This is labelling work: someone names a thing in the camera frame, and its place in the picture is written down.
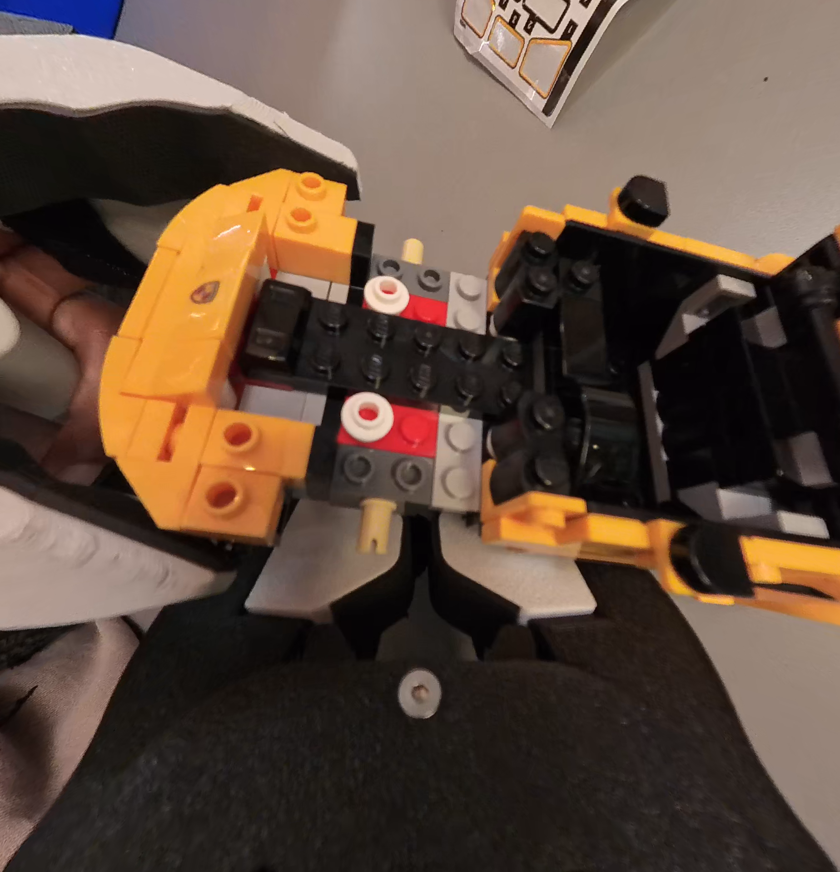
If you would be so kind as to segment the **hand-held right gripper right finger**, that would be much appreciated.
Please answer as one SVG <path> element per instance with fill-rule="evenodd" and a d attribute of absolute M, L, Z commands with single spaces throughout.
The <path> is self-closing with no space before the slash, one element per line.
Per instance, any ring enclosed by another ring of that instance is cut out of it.
<path fill-rule="evenodd" d="M 430 530 L 430 603 L 443 621 L 471 640 L 479 658 L 509 627 L 590 616 L 597 608 L 570 558 L 484 543 L 479 525 L 468 518 L 436 518 Z"/>

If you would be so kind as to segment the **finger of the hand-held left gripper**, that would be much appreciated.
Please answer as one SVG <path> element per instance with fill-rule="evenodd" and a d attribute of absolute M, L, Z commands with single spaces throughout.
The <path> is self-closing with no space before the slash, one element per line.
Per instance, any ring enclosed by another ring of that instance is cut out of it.
<path fill-rule="evenodd" d="M 0 217 L 74 200 L 158 206 L 275 169 L 360 199 L 347 147 L 227 84 L 112 40 L 0 36 Z"/>
<path fill-rule="evenodd" d="M 158 529 L 137 498 L 57 481 L 0 438 L 0 631 L 216 595 L 261 550 Z"/>

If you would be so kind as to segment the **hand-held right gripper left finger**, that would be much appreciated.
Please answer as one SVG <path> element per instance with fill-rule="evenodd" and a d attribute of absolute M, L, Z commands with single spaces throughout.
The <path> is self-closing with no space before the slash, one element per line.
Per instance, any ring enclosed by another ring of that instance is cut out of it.
<path fill-rule="evenodd" d="M 333 624 L 360 659 L 408 615 L 418 570 L 408 520 L 393 517 L 383 555 L 356 550 L 360 510 L 298 503 L 246 600 L 248 612 Z"/>

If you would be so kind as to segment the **blue plastic bin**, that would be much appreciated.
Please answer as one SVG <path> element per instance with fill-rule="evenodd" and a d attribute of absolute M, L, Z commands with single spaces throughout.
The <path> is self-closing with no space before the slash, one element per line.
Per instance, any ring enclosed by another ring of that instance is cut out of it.
<path fill-rule="evenodd" d="M 22 29 L 34 22 L 33 32 L 109 39 L 116 32 L 122 7 L 122 1 L 0 1 L 0 15 L 20 19 Z"/>

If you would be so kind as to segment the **yellow lego car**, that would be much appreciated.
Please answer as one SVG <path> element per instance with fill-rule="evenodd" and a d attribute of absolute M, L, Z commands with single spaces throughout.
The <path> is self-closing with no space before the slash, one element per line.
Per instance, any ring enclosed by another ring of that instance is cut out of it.
<path fill-rule="evenodd" d="M 289 499 L 468 518 L 507 550 L 631 565 L 668 591 L 840 625 L 840 225 L 796 258 L 661 230 L 663 182 L 606 213 L 525 208 L 487 277 L 373 253 L 346 186 L 277 170 L 168 225 L 100 381 L 107 454 L 154 523 L 273 543 Z M 270 280 L 522 343 L 503 416 L 249 380 Z"/>

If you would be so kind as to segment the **black lego plate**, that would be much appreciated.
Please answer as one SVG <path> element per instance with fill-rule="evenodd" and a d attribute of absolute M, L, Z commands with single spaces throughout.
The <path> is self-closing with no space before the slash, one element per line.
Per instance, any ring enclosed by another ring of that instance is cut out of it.
<path fill-rule="evenodd" d="M 276 280 L 263 284 L 239 368 L 265 384 L 373 391 L 491 420 L 532 387 L 531 351 L 516 340 L 320 300 Z"/>

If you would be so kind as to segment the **person's left hand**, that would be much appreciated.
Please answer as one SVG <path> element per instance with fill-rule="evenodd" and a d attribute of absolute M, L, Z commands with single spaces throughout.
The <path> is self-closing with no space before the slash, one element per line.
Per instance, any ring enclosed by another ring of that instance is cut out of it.
<path fill-rule="evenodd" d="M 107 462 L 99 430 L 99 382 L 122 312 L 6 228 L 0 228 L 0 298 L 62 343 L 80 367 L 65 423 L 40 449 L 40 464 L 60 481 L 91 484 Z"/>

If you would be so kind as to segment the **white sticker sheet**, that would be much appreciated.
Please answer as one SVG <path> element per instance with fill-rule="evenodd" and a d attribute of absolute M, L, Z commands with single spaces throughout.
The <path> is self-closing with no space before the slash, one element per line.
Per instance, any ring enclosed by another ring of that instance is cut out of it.
<path fill-rule="evenodd" d="M 552 128 L 578 76 L 629 1 L 457 1 L 466 54 Z"/>

